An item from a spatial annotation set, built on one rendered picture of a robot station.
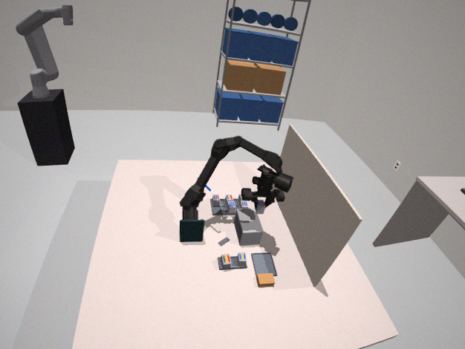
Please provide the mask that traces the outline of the brown cardboard box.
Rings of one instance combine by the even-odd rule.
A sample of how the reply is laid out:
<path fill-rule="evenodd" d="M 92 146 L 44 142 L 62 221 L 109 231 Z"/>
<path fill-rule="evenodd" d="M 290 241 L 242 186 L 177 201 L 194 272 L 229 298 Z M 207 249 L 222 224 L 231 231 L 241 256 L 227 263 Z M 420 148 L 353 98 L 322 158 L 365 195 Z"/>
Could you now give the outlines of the brown cardboard box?
<path fill-rule="evenodd" d="M 272 273 L 257 274 L 256 281 L 258 287 L 273 287 L 275 279 Z"/>

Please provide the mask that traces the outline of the beige flat panel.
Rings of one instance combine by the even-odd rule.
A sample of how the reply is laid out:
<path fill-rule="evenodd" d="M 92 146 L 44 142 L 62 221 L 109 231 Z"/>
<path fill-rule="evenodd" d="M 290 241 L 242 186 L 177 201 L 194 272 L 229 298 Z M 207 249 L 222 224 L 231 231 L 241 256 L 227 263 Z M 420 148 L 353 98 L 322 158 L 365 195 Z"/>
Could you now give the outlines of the beige flat panel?
<path fill-rule="evenodd" d="M 312 285 L 317 286 L 360 225 L 362 217 L 345 193 L 289 125 L 280 155 L 282 173 L 293 177 L 284 216 Z"/>

